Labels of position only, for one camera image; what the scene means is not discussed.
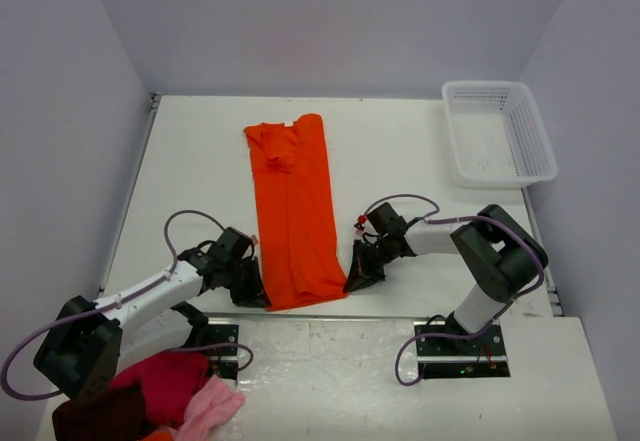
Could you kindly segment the orange t shirt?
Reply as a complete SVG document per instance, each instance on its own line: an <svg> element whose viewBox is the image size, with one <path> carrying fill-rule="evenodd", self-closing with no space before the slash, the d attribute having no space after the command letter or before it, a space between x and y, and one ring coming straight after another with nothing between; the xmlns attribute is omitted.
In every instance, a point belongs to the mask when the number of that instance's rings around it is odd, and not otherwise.
<svg viewBox="0 0 640 441"><path fill-rule="evenodd" d="M262 277L271 311L342 299L323 119L244 129L254 182Z"/></svg>

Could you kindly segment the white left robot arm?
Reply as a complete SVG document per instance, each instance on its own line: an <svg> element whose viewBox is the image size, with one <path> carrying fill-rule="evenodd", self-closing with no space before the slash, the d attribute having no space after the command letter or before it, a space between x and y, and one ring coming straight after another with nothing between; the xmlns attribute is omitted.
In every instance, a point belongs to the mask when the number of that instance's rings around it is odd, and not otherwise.
<svg viewBox="0 0 640 441"><path fill-rule="evenodd" d="M256 245L228 227L215 240L174 252L164 271L132 288L94 301L72 298L40 345L36 370L69 399L87 403L117 374L161 352L236 354L243 348L237 327L211 324L192 301L222 288L237 306L269 307Z"/></svg>

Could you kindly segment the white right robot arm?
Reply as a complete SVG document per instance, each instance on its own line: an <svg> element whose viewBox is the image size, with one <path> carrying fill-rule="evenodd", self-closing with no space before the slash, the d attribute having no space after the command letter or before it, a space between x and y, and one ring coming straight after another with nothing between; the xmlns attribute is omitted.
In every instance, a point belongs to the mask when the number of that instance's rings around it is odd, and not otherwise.
<svg viewBox="0 0 640 441"><path fill-rule="evenodd" d="M345 293L384 281L385 266L399 258L461 257L475 285L444 325L422 338L446 343L459 354L471 352L516 300L538 289L549 264L541 245L497 204L471 216L407 220L384 200L360 215L355 228Z"/></svg>

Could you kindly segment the crimson red t shirt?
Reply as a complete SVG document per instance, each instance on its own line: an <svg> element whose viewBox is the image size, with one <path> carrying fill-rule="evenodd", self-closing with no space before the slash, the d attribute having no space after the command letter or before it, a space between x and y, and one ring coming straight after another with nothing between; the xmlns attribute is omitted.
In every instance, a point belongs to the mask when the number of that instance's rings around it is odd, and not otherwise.
<svg viewBox="0 0 640 441"><path fill-rule="evenodd" d="M118 374L110 387L138 388L147 421L178 428L189 402L206 384L208 371L209 360L200 353L162 352Z"/></svg>

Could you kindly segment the pink t shirt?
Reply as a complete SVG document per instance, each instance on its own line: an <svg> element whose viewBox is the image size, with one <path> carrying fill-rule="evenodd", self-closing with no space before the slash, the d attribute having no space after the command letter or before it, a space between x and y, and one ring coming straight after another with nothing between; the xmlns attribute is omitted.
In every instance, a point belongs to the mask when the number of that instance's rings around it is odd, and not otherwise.
<svg viewBox="0 0 640 441"><path fill-rule="evenodd" d="M208 440L211 432L224 425L245 404L243 393L212 376L189 402L184 423L174 435L177 441Z"/></svg>

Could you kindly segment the white plastic basket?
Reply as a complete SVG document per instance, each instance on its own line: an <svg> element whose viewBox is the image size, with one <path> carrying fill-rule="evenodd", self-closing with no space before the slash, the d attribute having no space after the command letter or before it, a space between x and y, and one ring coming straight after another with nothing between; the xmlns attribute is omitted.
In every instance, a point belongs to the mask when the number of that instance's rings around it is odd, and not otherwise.
<svg viewBox="0 0 640 441"><path fill-rule="evenodd" d="M441 94L462 186L521 189L556 179L556 158L528 86L510 81L449 81Z"/></svg>

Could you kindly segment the dark maroon t shirt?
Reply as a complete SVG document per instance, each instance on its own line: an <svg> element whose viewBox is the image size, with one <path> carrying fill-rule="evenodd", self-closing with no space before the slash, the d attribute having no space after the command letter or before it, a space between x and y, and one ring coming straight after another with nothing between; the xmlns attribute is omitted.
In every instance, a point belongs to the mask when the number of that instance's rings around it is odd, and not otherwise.
<svg viewBox="0 0 640 441"><path fill-rule="evenodd" d="M110 388L93 402L66 401L52 414L56 440L141 440L154 427L137 387Z"/></svg>

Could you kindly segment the orange red cloth piece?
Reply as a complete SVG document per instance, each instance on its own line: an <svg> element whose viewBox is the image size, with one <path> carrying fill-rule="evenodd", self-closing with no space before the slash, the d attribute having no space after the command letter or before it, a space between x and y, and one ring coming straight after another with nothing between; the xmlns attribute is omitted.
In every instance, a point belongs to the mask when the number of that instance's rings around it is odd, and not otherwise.
<svg viewBox="0 0 640 441"><path fill-rule="evenodd" d="M171 428L160 428L144 437L141 441L173 441L174 430Z"/></svg>

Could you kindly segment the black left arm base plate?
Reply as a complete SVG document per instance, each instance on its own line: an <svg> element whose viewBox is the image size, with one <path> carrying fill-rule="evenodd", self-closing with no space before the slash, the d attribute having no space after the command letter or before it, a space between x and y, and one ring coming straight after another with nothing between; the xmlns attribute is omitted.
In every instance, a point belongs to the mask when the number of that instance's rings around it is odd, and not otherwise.
<svg viewBox="0 0 640 441"><path fill-rule="evenodd" d="M238 379L239 349L235 345L238 338L238 324L229 321L208 324L202 344L215 344L214 348L202 352L209 361L208 376L216 375L233 381Z"/></svg>

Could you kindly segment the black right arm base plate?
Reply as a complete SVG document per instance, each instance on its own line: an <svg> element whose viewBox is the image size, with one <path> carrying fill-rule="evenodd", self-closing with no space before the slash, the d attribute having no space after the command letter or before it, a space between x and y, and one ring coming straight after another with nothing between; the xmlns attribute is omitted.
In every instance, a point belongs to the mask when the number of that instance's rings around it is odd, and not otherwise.
<svg viewBox="0 0 640 441"><path fill-rule="evenodd" d="M444 332L443 317L414 324L415 335ZM415 347L418 373L424 380L508 378L511 375L499 324L468 341L422 336Z"/></svg>

